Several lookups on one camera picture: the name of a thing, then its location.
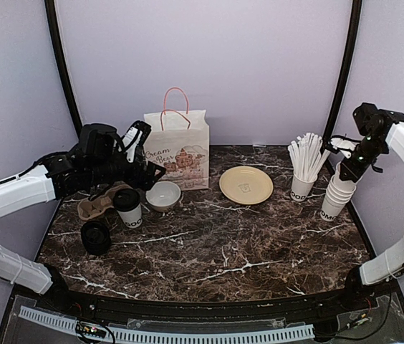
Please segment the white paper cup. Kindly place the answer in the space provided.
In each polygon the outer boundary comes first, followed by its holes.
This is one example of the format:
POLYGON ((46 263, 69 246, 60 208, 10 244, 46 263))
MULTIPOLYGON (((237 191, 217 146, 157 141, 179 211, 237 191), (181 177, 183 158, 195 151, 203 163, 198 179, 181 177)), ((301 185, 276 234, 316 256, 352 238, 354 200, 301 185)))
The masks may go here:
POLYGON ((143 222, 141 205, 136 206, 134 209, 130 211, 120 211, 118 209, 117 213, 127 228, 131 229, 137 228, 143 222))

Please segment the black coffee cup lid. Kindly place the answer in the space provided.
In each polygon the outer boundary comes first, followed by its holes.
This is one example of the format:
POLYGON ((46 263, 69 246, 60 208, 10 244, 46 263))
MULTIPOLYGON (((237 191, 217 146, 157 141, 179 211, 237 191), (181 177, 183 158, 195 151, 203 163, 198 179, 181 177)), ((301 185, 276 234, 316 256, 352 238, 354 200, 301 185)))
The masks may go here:
POLYGON ((115 192, 113 207, 120 212, 129 212, 140 205, 140 194, 132 188, 124 188, 115 192))

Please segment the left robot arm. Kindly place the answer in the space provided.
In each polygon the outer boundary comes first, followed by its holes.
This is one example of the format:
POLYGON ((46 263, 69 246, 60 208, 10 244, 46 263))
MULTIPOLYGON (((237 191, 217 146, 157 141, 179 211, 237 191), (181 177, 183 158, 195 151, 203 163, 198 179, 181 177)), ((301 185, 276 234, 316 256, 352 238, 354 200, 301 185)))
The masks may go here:
MULTIPOLYGON (((151 190, 165 169, 144 156, 150 133, 151 126, 141 120, 123 136, 111 125, 84 125, 78 143, 69 151, 45 155, 25 171, 0 180, 0 218, 102 184, 122 181, 142 191, 151 190)), ((74 306, 73 295, 60 286, 64 280, 55 268, 30 261, 1 245, 0 278, 46 294, 46 301, 58 312, 69 312, 74 306)))

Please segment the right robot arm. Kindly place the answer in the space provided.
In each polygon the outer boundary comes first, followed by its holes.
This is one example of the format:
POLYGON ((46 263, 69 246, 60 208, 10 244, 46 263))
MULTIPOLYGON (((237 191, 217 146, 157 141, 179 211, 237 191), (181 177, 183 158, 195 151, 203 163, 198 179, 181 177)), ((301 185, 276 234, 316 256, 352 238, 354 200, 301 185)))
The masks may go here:
MULTIPOLYGON (((372 103, 364 102, 353 112, 359 134, 363 139, 346 148, 348 139, 343 138, 333 147, 342 151, 344 158, 337 164, 335 181, 357 183, 371 167, 375 167, 377 157, 390 151, 404 163, 404 114, 377 108, 372 103)), ((353 311, 365 301, 365 288, 395 278, 404 272, 404 236, 378 257, 350 270, 346 279, 347 289, 339 293, 338 304, 343 310, 353 311)))

